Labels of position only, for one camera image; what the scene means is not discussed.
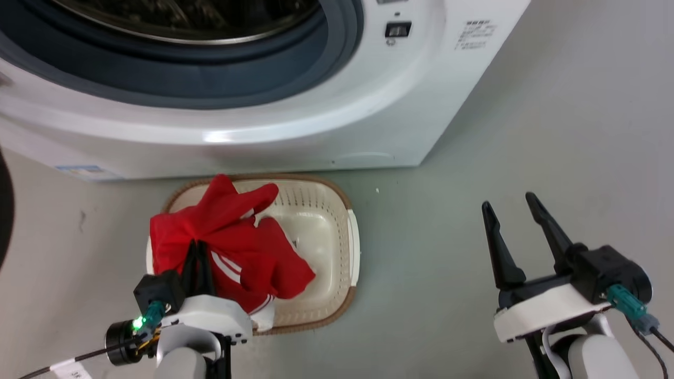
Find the printed label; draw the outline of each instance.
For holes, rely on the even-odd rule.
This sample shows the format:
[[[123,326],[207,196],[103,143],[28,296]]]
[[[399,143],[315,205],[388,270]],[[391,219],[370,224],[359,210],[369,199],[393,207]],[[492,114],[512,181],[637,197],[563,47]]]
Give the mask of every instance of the printed label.
[[[56,374],[58,379],[91,379],[91,375],[89,375],[80,362],[57,368],[54,370],[54,374]]]
[[[105,181],[122,179],[119,175],[111,173],[99,166],[56,166],[57,170],[79,177],[86,181]]]
[[[489,20],[466,21],[454,50],[484,49],[495,31],[496,25]]]

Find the red clothing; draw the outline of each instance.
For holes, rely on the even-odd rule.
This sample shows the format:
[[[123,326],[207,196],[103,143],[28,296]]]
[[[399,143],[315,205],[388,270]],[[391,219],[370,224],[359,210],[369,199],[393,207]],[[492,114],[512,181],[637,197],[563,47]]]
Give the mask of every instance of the red clothing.
[[[277,195],[272,183],[239,194],[227,176],[217,175],[199,204],[150,220],[154,272],[181,272],[195,239],[208,245],[218,296],[235,300],[249,314],[273,297],[299,295],[315,274],[276,220],[263,218],[255,227],[255,217],[249,216],[251,210],[265,210]]]

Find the plastic basket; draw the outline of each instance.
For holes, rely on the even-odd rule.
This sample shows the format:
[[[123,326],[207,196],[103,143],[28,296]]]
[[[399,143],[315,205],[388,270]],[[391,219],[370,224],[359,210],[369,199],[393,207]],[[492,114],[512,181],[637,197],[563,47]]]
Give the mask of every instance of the plastic basket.
[[[274,327],[256,334],[297,332],[325,326],[339,318],[355,296],[360,270],[360,241],[351,203],[335,184],[300,174],[232,175],[234,187],[248,192],[275,183],[279,193],[261,216],[274,217],[297,253],[307,261],[316,278],[294,299],[276,299]],[[171,196],[163,213],[196,205],[210,179],[197,180]],[[146,252],[152,274],[152,246]]]

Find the washing machine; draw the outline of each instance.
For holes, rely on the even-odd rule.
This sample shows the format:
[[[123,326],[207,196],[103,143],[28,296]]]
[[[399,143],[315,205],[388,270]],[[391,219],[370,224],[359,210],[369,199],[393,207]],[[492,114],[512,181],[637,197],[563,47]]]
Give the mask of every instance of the washing machine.
[[[92,181],[421,164],[529,0],[3,0],[0,146]]]

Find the concrete floor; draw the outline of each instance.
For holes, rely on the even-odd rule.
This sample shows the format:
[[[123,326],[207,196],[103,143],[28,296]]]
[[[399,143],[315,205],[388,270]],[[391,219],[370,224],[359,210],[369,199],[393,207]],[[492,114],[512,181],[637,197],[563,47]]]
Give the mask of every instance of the concrete floor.
[[[549,274],[529,190],[572,239],[645,267],[649,309],[674,337],[673,16],[667,0],[533,0],[421,167],[323,173],[359,218],[357,297],[329,327],[237,347],[235,378],[533,378],[524,343],[493,331],[480,213],[492,201],[528,277]],[[88,184],[7,159],[18,214],[0,274],[0,376],[11,378],[99,348],[110,323],[136,315],[148,219],[186,180]],[[641,377],[660,378],[609,319]],[[153,363],[85,367],[147,378]]]

